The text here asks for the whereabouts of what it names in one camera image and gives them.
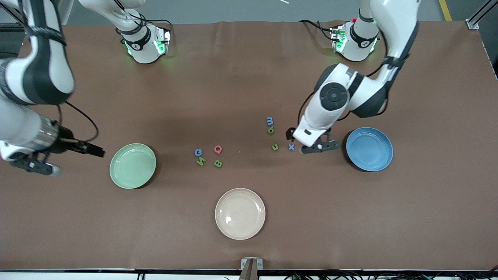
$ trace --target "table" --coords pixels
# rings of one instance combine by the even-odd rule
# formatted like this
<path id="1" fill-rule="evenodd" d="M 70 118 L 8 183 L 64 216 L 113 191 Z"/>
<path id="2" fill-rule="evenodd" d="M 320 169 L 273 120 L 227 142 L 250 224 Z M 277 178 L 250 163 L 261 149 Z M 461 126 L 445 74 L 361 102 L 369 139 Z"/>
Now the table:
<path id="1" fill-rule="evenodd" d="M 367 74 L 382 60 L 382 43 L 353 63 L 303 23 L 174 31 L 169 57 L 139 65 L 114 27 L 64 27 L 77 81 L 71 102 L 99 125 L 94 143 L 107 154 L 53 155 L 60 177 L 0 162 L 2 269 L 237 268 L 247 256 L 263 258 L 266 269 L 496 264 L 497 82 L 477 31 L 460 21 L 421 22 L 387 112 L 333 126 L 342 142 L 363 126 L 389 136 L 394 159 L 377 173 L 353 168 L 341 150 L 288 151 L 284 134 L 326 66 L 344 62 Z M 36 109 L 57 118 L 53 106 Z M 93 134 L 84 117 L 66 106 L 63 113 L 75 137 Z M 109 163 L 133 142 L 155 150 L 160 172 L 148 186 L 124 190 L 112 183 Z M 196 148 L 205 166 L 196 164 Z M 262 230 L 246 241 L 225 237 L 214 221 L 216 202 L 236 187 L 257 192 L 267 210 Z"/>

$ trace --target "green light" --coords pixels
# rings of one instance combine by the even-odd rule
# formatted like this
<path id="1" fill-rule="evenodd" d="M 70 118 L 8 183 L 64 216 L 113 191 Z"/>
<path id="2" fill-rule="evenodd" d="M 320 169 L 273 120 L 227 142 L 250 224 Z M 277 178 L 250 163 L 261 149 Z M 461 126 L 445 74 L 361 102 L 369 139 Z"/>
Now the green light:
<path id="1" fill-rule="evenodd" d="M 163 54 L 164 53 L 164 44 L 161 43 L 161 42 L 157 42 L 157 41 L 154 41 L 155 43 L 155 46 L 156 46 L 156 49 L 157 49 L 157 52 L 159 54 Z"/>
<path id="2" fill-rule="evenodd" d="M 337 51 L 341 52 L 344 50 L 344 46 L 346 45 L 346 42 L 348 38 L 346 36 L 343 36 L 342 39 L 337 43 Z"/>
<path id="3" fill-rule="evenodd" d="M 129 47 L 128 47 L 128 44 L 126 43 L 126 41 L 124 42 L 124 45 L 126 46 L 126 49 L 128 49 L 128 54 L 131 55 L 131 51 L 129 50 Z"/>
<path id="4" fill-rule="evenodd" d="M 372 48 L 370 49 L 370 52 L 374 51 L 375 43 L 377 43 L 377 38 L 375 38 L 375 40 L 373 41 Z"/>

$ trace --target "blue plate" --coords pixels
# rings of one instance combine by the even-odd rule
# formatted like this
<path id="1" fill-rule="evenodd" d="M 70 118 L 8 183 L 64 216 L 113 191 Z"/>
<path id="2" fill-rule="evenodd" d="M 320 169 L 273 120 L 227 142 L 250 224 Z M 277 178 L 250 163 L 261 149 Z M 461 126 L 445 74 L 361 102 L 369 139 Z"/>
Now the blue plate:
<path id="1" fill-rule="evenodd" d="M 351 132 L 346 140 L 349 159 L 366 171 L 380 171 L 392 160 L 391 141 L 380 130 L 359 128 Z"/>

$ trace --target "plate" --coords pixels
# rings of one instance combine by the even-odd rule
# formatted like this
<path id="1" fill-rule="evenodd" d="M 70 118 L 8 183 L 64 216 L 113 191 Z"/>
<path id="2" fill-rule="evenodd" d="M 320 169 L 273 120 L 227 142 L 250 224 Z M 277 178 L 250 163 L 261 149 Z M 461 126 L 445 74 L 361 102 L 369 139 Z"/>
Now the plate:
<path id="1" fill-rule="evenodd" d="M 255 192 L 236 188 L 226 192 L 216 204 L 215 220 L 220 231 L 235 240 L 256 235 L 263 227 L 266 210 Z"/>
<path id="2" fill-rule="evenodd" d="M 392 161 L 394 154 L 389 138 L 374 128 L 354 130 L 346 140 L 350 160 L 366 171 L 380 171 Z"/>
<path id="3" fill-rule="evenodd" d="M 111 160 L 109 173 L 114 184 L 123 189 L 143 186 L 154 175 L 156 157 L 144 144 L 129 144 L 122 147 Z"/>

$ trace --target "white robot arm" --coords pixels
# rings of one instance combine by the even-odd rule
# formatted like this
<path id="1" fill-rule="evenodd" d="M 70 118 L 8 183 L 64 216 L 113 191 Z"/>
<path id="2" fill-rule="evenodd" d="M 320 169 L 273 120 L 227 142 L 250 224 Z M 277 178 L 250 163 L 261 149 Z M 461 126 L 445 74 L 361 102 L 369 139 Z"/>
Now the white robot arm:
<path id="1" fill-rule="evenodd" d="M 73 150 L 104 156 L 97 146 L 73 138 L 72 132 L 28 106 L 58 105 L 73 93 L 75 82 L 67 62 L 65 39 L 52 0 L 21 0 L 31 53 L 25 58 L 0 59 L 0 154 L 11 165 L 45 175 L 57 175 L 48 155 Z M 39 161 L 39 153 L 46 155 Z"/>
<path id="2" fill-rule="evenodd" d="M 289 131 L 288 138 L 292 134 L 294 139 L 311 147 L 313 152 L 334 149 L 323 146 L 321 136 L 330 132 L 330 127 L 344 110 L 348 109 L 360 118 L 383 112 L 388 92 L 408 58 L 418 32 L 419 2 L 370 0 L 372 16 L 384 32 L 389 46 L 378 77 L 370 79 L 344 64 L 327 67 L 315 86 L 314 95 L 298 127 Z"/>
<path id="3" fill-rule="evenodd" d="M 170 31 L 149 23 L 134 8 L 146 0 L 79 0 L 81 5 L 101 14 L 116 26 L 128 53 L 138 63 L 151 63 L 166 54 Z"/>

